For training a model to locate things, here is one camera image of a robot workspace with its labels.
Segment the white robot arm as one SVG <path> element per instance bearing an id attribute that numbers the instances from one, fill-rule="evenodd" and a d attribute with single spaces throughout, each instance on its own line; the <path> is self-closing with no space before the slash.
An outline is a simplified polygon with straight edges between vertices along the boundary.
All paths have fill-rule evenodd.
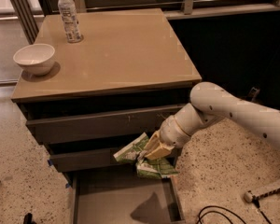
<path id="1" fill-rule="evenodd" d="M 189 95 L 189 102 L 168 117 L 152 134 L 144 156 L 156 160 L 182 148 L 200 129 L 221 119 L 236 122 L 280 151 L 280 110 L 241 100 L 218 85 L 201 82 Z"/>

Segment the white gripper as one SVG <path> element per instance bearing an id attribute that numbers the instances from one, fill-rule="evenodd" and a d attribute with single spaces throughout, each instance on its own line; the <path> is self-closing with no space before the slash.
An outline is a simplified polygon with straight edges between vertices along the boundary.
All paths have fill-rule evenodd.
<path id="1" fill-rule="evenodd" d="M 170 116 L 162 123 L 160 131 L 154 132 L 146 143 L 144 150 L 148 153 L 145 157 L 156 160 L 168 156 L 174 148 L 182 148 L 190 138 L 191 136 L 180 128 L 175 117 Z"/>

